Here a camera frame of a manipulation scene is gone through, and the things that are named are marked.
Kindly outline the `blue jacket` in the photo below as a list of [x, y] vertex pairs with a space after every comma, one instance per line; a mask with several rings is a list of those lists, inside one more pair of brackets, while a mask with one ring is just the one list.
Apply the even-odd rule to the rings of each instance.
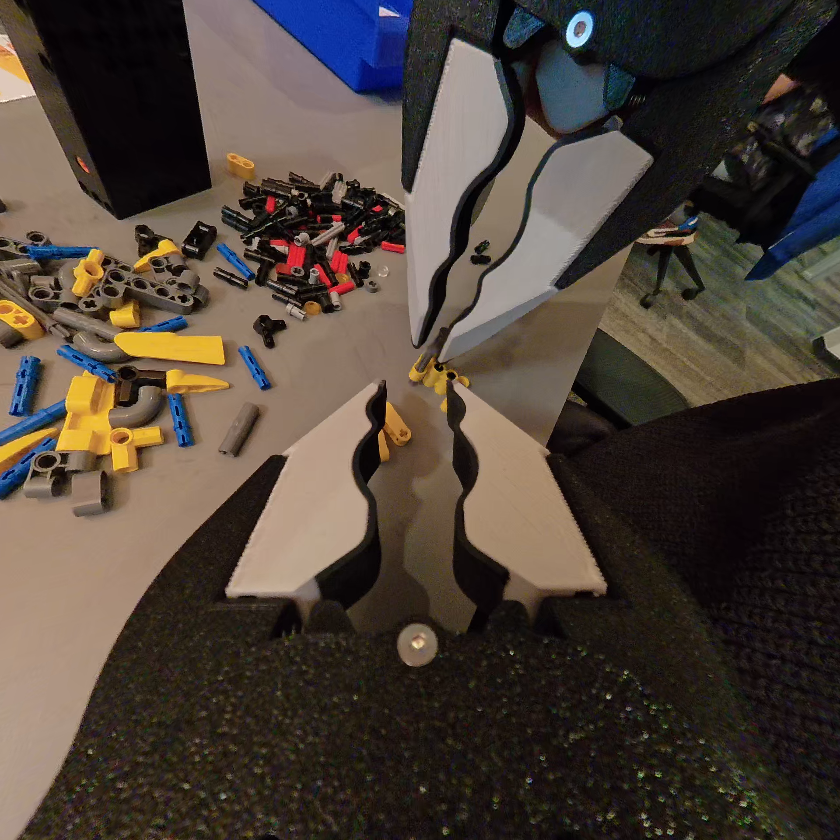
[[839, 157], [827, 163], [810, 184], [780, 238], [745, 276], [764, 280], [804, 252], [839, 235]]

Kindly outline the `yellow connector assembly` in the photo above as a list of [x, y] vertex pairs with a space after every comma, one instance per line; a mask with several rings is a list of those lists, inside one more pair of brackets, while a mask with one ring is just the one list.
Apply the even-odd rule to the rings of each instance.
[[446, 396], [450, 383], [459, 383], [470, 387], [470, 379], [465, 374], [447, 367], [434, 355], [422, 355], [409, 371], [411, 382], [422, 384], [432, 389], [439, 396]]

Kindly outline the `pile of yellow grey beams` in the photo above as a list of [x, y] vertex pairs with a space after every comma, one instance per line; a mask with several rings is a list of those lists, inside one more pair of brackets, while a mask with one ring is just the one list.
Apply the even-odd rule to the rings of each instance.
[[229, 390], [219, 337], [187, 334], [209, 289], [182, 243], [134, 229], [138, 258], [2, 237], [2, 348], [17, 352], [2, 409], [2, 502], [66, 498], [77, 518], [111, 507], [113, 476], [143, 452], [196, 442], [188, 397]]

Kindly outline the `blue pin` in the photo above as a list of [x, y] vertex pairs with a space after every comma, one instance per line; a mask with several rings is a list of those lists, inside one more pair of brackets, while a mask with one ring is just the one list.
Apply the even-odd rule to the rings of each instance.
[[256, 356], [254, 355], [250, 347], [247, 345], [242, 345], [238, 346], [237, 350], [239, 357], [245, 363], [248, 373], [250, 374], [251, 378], [258, 386], [258, 388], [262, 392], [271, 389], [273, 387], [272, 382], [270, 381], [267, 372], [258, 362]]
[[246, 264], [235, 251], [225, 244], [217, 244], [216, 251], [222, 256], [231, 267], [233, 267], [247, 281], [253, 281], [256, 273]]

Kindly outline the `black perforated block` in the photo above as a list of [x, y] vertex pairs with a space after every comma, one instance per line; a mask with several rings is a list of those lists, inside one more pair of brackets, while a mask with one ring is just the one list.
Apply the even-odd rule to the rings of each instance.
[[2, 1], [81, 190], [117, 219], [212, 186], [181, 1]]

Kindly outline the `dark grey tube connector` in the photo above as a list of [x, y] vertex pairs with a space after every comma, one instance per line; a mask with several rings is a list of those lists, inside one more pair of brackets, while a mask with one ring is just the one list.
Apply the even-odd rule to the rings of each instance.
[[220, 455], [229, 458], [239, 456], [255, 430], [260, 417], [259, 406], [250, 402], [242, 405], [234, 421], [217, 448]]

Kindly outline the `yellow black sticker sheet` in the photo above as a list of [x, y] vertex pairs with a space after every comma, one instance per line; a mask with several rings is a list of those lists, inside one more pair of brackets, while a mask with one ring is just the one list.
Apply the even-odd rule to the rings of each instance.
[[1, 32], [1, 103], [33, 98], [35, 90], [10, 38]]

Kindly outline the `person's black knit sweater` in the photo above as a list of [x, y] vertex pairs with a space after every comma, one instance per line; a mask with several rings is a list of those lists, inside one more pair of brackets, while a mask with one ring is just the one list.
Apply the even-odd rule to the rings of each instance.
[[805, 816], [838, 838], [838, 379], [619, 431], [570, 409], [550, 453], [680, 574]]

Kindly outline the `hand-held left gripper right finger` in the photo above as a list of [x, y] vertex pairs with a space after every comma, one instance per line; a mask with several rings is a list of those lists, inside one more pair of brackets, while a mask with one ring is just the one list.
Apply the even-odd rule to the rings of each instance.
[[453, 572], [477, 611], [517, 602], [535, 620], [546, 599], [606, 596], [546, 447], [457, 381], [446, 407], [461, 485]]

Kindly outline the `blue storage bin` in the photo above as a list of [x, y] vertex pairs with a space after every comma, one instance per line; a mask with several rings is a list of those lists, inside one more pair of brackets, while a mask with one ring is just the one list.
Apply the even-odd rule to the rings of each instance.
[[256, 1], [355, 92], [403, 83], [412, 1]]

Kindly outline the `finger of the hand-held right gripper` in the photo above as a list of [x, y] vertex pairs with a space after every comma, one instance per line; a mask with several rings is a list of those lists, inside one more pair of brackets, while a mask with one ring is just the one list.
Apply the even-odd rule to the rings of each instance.
[[523, 120], [512, 68], [453, 38], [406, 191], [407, 302], [415, 348], [432, 332], [449, 271], [466, 250], [478, 197], [510, 160]]
[[528, 184], [516, 237], [479, 277], [438, 361], [474, 349], [557, 294], [563, 273], [653, 162], [616, 130], [551, 147]]

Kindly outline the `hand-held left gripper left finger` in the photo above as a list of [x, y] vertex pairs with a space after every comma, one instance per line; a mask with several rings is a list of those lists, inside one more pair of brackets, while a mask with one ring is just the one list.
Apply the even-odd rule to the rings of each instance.
[[280, 473], [228, 583], [231, 602], [334, 601], [348, 609], [382, 563], [369, 482], [381, 464], [386, 384], [374, 381], [281, 456]]

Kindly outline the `pile of black red pins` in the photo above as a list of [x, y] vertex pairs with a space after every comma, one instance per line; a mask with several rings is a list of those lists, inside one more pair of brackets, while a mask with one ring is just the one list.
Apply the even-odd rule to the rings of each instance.
[[372, 186], [337, 171], [312, 180], [290, 171], [243, 184], [220, 209], [239, 255], [255, 272], [244, 282], [267, 289], [289, 312], [337, 312], [352, 291], [377, 293], [371, 258], [406, 252], [406, 210]]

